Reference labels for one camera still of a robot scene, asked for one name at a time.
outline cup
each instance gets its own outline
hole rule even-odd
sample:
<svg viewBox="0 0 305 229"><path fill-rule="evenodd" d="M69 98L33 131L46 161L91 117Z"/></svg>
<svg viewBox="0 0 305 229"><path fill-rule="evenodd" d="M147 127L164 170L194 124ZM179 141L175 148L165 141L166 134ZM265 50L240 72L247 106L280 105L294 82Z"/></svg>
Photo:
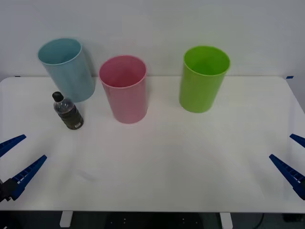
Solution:
<svg viewBox="0 0 305 229"><path fill-rule="evenodd" d="M147 112L146 65L137 57L116 56L100 68L100 80L113 116L131 124L143 119Z"/></svg>
<svg viewBox="0 0 305 229"><path fill-rule="evenodd" d="M196 46L184 54L183 62L180 105L190 112L205 112L213 105L230 59L215 47Z"/></svg>
<svg viewBox="0 0 305 229"><path fill-rule="evenodd" d="M82 45L75 39L60 38L38 51L41 61L60 92L74 103L88 99L95 86Z"/></svg>

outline plastic bottle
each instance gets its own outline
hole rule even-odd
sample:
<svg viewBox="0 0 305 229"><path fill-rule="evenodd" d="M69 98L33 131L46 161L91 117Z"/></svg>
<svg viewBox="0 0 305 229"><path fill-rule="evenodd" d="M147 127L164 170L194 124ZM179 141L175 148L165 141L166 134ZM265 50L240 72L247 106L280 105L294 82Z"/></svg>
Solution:
<svg viewBox="0 0 305 229"><path fill-rule="evenodd" d="M84 124L84 119L75 104L69 98L64 98L60 92L54 92L52 97L55 100L54 110L66 126L71 130L81 128Z"/></svg>

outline black bottle cap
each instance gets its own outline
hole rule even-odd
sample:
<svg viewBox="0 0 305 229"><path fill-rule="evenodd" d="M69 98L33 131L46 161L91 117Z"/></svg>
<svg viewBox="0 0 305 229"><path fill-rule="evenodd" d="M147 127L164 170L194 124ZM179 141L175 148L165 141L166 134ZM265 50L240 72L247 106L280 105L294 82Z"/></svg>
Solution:
<svg viewBox="0 0 305 229"><path fill-rule="evenodd" d="M60 92L54 92L52 94L52 97L56 102L60 102L63 100L63 95Z"/></svg>

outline pink cup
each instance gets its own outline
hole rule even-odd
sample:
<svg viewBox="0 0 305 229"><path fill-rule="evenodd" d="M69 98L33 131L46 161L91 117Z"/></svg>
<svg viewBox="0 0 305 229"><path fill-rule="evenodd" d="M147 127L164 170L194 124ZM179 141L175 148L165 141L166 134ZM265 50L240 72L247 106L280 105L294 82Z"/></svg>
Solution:
<svg viewBox="0 0 305 229"><path fill-rule="evenodd" d="M136 123L147 112L146 65L139 58L122 55L106 61L100 80L113 116L121 123Z"/></svg>

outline light blue cup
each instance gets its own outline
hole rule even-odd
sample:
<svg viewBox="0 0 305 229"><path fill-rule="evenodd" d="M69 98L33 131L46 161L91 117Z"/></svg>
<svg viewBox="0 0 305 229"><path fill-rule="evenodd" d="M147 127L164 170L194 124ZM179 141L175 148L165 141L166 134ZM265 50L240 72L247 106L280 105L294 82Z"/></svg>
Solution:
<svg viewBox="0 0 305 229"><path fill-rule="evenodd" d="M82 45L74 39L61 38L43 45L38 52L42 62L60 92L73 102L82 102L94 92Z"/></svg>

